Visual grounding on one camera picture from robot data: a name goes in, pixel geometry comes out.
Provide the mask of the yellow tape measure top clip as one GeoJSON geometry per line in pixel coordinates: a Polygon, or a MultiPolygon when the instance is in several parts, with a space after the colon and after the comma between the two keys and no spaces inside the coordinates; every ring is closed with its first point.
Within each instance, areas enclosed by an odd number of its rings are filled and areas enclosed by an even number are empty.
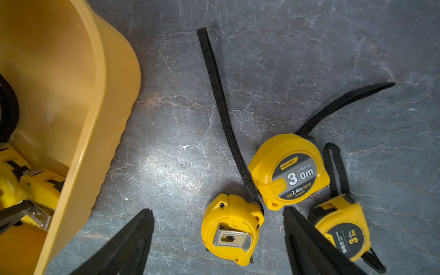
{"type": "Polygon", "coordinates": [[[231,126],[220,72],[207,29],[200,28],[197,34],[223,132],[245,189],[251,198],[251,202],[247,202],[243,197],[234,194],[221,193],[216,196],[204,212],[201,237],[205,248],[215,256],[245,267],[253,261],[260,230],[265,222],[264,208],[231,126]]]}

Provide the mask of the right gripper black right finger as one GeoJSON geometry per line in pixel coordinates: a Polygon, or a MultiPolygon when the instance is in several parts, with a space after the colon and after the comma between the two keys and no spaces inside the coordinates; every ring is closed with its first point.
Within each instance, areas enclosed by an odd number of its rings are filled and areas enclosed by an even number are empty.
{"type": "Polygon", "coordinates": [[[283,211],[286,251],[294,275],[363,275],[295,208],[283,211]]]}

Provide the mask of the yellow tape measure small label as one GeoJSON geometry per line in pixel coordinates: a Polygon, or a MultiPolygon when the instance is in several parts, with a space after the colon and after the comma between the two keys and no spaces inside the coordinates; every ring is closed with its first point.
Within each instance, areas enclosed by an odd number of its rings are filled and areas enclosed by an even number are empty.
{"type": "Polygon", "coordinates": [[[327,143],[323,149],[324,167],[330,177],[331,199],[314,207],[307,220],[350,261],[362,259],[370,268],[384,274],[371,246],[371,236],[363,209],[351,194],[340,148],[327,143]]]}

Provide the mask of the yellow tape measure 3.0m label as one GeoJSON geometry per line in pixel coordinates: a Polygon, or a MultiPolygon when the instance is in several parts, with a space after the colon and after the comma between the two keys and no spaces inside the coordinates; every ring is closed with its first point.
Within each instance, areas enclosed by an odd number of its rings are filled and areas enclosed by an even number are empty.
{"type": "Polygon", "coordinates": [[[334,112],[394,85],[394,82],[383,82],[349,91],[311,117],[296,133],[268,139],[249,165],[252,180],[266,207],[278,211],[328,187],[331,178],[324,154],[309,134],[334,112]]]}

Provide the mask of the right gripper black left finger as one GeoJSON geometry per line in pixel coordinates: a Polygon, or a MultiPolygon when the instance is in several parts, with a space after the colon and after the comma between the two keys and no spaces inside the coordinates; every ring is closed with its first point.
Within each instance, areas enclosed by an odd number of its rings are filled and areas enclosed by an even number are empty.
{"type": "Polygon", "coordinates": [[[155,220],[141,210],[73,275],[142,275],[150,252],[155,220]]]}

